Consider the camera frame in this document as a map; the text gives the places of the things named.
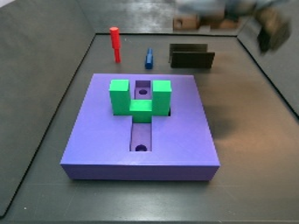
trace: red peg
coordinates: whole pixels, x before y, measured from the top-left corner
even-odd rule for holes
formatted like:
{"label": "red peg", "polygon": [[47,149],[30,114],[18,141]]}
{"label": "red peg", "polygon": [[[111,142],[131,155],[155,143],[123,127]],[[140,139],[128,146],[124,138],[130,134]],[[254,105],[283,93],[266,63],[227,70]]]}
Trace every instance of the red peg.
{"label": "red peg", "polygon": [[118,27],[111,27],[110,28],[110,36],[111,36],[111,43],[112,43],[112,48],[115,49],[115,59],[116,63],[120,62],[120,39],[119,39],[119,29]]}

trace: purple base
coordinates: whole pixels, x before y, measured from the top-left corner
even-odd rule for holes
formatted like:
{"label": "purple base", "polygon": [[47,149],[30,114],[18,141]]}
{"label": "purple base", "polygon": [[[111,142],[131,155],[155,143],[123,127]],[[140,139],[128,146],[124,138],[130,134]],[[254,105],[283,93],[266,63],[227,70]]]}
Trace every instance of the purple base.
{"label": "purple base", "polygon": [[[152,150],[131,151],[132,116],[114,116],[111,80],[172,81],[171,116],[154,116]],[[211,180],[219,167],[192,76],[95,74],[60,165],[71,179]]]}

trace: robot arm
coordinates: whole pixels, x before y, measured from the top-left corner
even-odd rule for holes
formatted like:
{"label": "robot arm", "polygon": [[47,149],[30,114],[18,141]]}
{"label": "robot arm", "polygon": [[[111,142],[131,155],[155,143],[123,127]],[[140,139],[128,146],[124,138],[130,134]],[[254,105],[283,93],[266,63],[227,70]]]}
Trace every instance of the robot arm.
{"label": "robot arm", "polygon": [[275,51],[291,36],[290,20],[274,8],[277,4],[287,2],[290,0],[176,0],[182,13],[205,17],[223,15],[223,19],[230,20],[254,17],[262,27],[257,39],[262,53]]}

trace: hole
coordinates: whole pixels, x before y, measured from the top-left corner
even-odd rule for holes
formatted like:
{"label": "hole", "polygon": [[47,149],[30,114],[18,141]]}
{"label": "hole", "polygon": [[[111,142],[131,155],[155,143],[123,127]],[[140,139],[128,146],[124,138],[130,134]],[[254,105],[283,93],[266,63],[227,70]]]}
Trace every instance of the hole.
{"label": "hole", "polygon": [[135,147],[135,151],[147,151],[147,148],[144,145],[139,144],[136,147]]}
{"label": "hole", "polygon": [[139,94],[140,95],[146,95],[147,94],[147,91],[144,89],[139,90]]}

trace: green cube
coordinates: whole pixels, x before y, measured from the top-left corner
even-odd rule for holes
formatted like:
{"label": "green cube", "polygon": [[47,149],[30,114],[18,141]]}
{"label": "green cube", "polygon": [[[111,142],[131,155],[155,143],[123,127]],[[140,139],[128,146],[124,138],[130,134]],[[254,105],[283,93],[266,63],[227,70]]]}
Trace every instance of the green cube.
{"label": "green cube", "polygon": [[152,100],[131,100],[130,113],[134,123],[152,122]]}
{"label": "green cube", "polygon": [[172,83],[170,80],[154,80],[154,116],[168,116],[171,109]]}
{"label": "green cube", "polygon": [[130,81],[128,80],[112,80],[110,83],[110,100],[112,104],[112,110],[115,116],[130,115]]}

